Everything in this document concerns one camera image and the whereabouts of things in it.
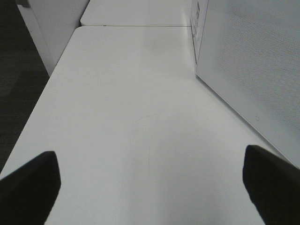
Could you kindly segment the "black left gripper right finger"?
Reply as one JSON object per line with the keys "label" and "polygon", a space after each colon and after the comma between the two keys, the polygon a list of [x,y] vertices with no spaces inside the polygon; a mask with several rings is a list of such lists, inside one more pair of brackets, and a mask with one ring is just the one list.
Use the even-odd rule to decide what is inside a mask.
{"label": "black left gripper right finger", "polygon": [[245,150],[242,180],[266,225],[300,223],[300,170],[258,145]]}

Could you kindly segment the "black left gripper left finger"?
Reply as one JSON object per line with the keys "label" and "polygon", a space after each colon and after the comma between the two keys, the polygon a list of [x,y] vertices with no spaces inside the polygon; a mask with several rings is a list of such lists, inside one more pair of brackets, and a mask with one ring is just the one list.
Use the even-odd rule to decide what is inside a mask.
{"label": "black left gripper left finger", "polygon": [[43,225],[61,187],[54,151],[45,151],[0,180],[0,223]]}

